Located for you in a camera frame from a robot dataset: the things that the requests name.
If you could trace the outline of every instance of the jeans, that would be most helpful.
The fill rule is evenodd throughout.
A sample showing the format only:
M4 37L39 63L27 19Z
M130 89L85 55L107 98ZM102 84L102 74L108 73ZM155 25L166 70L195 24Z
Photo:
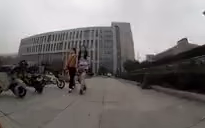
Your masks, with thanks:
M79 75L79 81L80 81L81 89L83 89L86 86L85 78L86 78L86 71L83 71Z
M69 68L69 88L72 89L75 86L75 75L76 75L76 68L70 67Z

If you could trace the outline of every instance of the wheel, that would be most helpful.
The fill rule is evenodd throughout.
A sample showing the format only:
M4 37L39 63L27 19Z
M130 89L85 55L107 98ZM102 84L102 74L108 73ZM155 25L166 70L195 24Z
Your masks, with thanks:
M26 96L27 90L26 90L26 88L24 88L23 86L17 85L17 86L14 88L13 93L14 93L14 95L16 95L17 97L23 98L23 97Z
M41 93L43 92L43 90L44 90L44 87L43 87L43 86L37 86L37 87L35 87L35 90L36 90L39 94L41 94Z
M63 80L59 80L57 82L57 87L63 89L65 87L65 82Z

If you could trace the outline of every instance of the overcast sky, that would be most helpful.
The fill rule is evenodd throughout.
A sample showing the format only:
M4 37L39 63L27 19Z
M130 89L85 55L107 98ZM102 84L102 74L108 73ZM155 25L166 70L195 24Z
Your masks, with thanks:
M183 38L205 44L205 0L0 0L0 53L26 36L130 22L135 53L158 53Z

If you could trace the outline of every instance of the woman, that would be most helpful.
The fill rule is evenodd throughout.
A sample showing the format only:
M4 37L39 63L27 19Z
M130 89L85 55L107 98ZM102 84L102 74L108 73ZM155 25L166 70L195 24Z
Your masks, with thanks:
M69 71L69 93L75 88L75 74L76 74L76 67L77 67L77 55L76 49L72 48L70 56L68 58L66 69Z
M78 72L79 72L79 81L80 81L80 94L82 95L86 91L85 76L89 68L89 62L87 60L88 52L85 46L82 46L78 54Z

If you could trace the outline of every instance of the road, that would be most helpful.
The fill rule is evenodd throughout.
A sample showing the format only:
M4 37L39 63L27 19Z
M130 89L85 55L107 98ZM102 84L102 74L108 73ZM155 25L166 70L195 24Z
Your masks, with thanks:
M83 96L50 85L24 99L4 93L0 121L6 128L205 128L205 104L179 99L113 78L87 80Z

